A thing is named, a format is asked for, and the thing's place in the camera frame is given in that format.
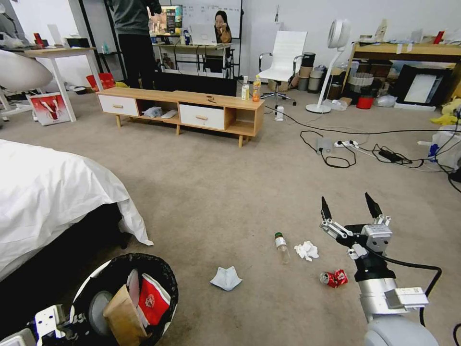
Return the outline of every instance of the computer screen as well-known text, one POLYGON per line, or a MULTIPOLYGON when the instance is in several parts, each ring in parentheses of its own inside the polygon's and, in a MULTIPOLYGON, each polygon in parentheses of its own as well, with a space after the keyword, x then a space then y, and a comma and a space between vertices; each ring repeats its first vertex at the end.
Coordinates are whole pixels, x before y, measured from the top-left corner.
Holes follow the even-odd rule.
POLYGON ((182 5, 162 6, 161 14, 150 13, 149 33, 151 36, 179 36, 182 29, 182 5))

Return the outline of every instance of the carpet floor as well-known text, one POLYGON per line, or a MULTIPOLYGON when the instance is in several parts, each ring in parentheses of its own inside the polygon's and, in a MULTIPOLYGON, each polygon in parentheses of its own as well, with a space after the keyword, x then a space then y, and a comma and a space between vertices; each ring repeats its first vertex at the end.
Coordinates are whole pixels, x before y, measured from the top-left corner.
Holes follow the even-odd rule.
MULTIPOLYGON (((318 117, 304 110, 315 96, 299 91, 290 95, 298 99, 298 106, 282 101, 288 115, 302 123, 318 117)), ((300 139, 300 131, 306 128, 291 120, 275 122, 274 114, 265 116, 254 140, 238 148, 234 137, 187 127, 176 136, 174 127, 123 118, 118 129, 115 117, 101 112, 94 94, 74 96, 72 103, 76 123, 42 127, 29 114, 16 115, 0 130, 0 138, 89 157, 125 184, 155 244, 147 247, 131 240, 126 250, 100 254, 94 268, 127 252, 153 254, 169 263, 180 301, 159 345, 361 345, 366 320, 353 281, 355 265, 319 224, 322 196, 337 222, 370 222, 365 192, 392 217, 390 257, 444 270, 425 310, 425 321, 441 345, 452 343, 452 328, 461 322, 457 264, 461 196, 444 173, 384 164, 359 152, 357 164, 348 169, 327 167, 300 139), (287 266, 281 265, 275 248, 278 231, 288 241, 291 262, 287 266), (320 258, 306 262, 296 255, 293 246, 305 240, 318 246, 320 258), (218 266, 232 265, 243 279, 233 291, 209 283, 218 266), (349 276, 348 284, 332 289, 320 283, 321 272, 338 268, 349 276)), ((266 105, 273 107, 273 100, 266 105)), ((428 120, 434 114, 352 106, 310 125, 352 132, 436 130, 428 120)), ((432 135, 410 132, 367 138, 322 133, 333 140, 367 141, 363 147, 368 149, 379 143, 412 159, 427 156, 427 147, 416 142, 430 141, 432 135)), ((304 137, 314 145, 317 135, 304 137)), ((353 161, 345 149, 331 155, 353 161)), ((389 267, 400 287, 425 289, 434 274, 389 267)), ((409 316, 418 321, 417 313, 409 316)))

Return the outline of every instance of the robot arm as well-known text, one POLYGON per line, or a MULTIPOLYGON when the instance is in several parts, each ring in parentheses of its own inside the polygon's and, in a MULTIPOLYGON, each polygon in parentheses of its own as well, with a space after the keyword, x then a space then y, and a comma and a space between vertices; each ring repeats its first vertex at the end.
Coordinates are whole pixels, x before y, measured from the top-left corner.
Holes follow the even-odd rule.
POLYGON ((402 315, 429 304, 420 287, 397 288, 395 273, 387 268, 385 250, 392 237, 391 218, 384 216, 379 205, 366 193, 371 224, 342 226, 333 221, 328 204, 322 197, 322 228, 337 243, 347 247, 355 261, 354 278, 361 294, 360 302, 368 321, 366 346, 437 346, 432 334, 422 325, 402 315))

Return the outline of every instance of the wooden cabinet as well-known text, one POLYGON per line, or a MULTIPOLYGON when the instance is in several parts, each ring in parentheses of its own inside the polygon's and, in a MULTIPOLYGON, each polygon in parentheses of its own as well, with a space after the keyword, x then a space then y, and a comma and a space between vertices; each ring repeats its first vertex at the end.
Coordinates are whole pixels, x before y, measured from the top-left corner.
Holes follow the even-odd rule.
POLYGON ((116 115, 118 127, 121 127, 120 116, 175 124, 178 135, 181 126, 198 127, 238 135, 239 147, 242 147, 243 138, 250 140, 255 137, 264 122, 264 100, 253 102, 230 96, 186 91, 117 87, 97 94, 103 112, 116 115), (143 116, 143 111, 153 105, 162 107, 163 110, 177 110, 178 114, 170 119, 143 116))

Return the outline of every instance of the white drawer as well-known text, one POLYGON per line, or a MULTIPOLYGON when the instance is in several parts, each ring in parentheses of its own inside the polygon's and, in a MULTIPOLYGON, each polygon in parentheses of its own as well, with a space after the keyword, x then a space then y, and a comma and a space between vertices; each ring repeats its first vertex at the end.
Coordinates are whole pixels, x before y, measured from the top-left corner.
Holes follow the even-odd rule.
POLYGON ((118 96, 98 95, 102 110, 107 113, 139 116, 136 100, 118 96))
POLYGON ((179 105, 181 123, 224 130, 224 110, 191 105, 179 105))

